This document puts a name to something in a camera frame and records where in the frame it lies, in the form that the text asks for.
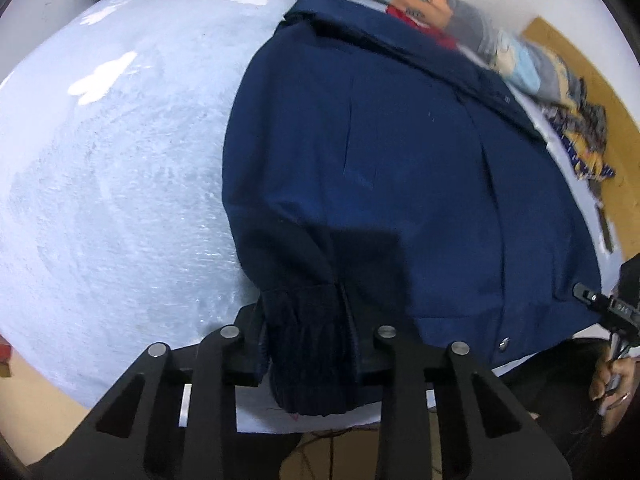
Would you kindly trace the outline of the person's right hand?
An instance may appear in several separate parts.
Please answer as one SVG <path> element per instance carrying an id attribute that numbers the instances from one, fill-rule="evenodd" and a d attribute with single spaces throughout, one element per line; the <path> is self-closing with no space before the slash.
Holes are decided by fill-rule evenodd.
<path id="1" fill-rule="evenodd" d="M 597 403 L 603 437 L 620 426 L 639 387 L 639 360 L 632 356 L 612 360 L 612 355 L 607 344 L 597 360 L 589 388 L 589 399 Z"/>

